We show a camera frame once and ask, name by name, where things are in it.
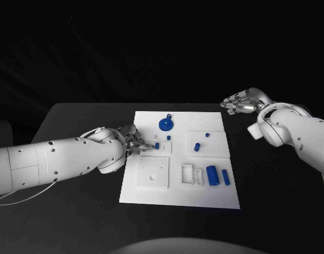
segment black background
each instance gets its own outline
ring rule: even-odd
[[[105,8],[0,1],[0,119],[14,144],[30,142],[54,103],[219,103],[250,87],[324,119],[324,2]],[[296,179],[277,188],[299,188]],[[294,209],[304,199],[289,201],[286,220],[309,212]]]

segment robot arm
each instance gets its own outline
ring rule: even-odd
[[[324,120],[289,103],[276,103],[255,88],[241,91],[221,103],[228,114],[258,113],[247,128],[252,138],[261,137],[273,146],[293,146],[299,158],[324,173]]]
[[[0,195],[36,185],[62,181],[91,172],[114,172],[127,155],[153,149],[143,143],[134,125],[96,128],[83,138],[52,140],[0,148]]]

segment table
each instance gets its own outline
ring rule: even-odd
[[[132,122],[134,111],[221,112],[241,210],[118,203],[124,167],[57,182],[28,201],[0,206],[0,253],[108,253],[164,237],[229,242],[267,253],[324,253],[319,172],[290,146],[254,141],[255,114],[229,116],[218,104],[56,104],[33,143],[78,137]],[[0,200],[15,202],[47,185]]]

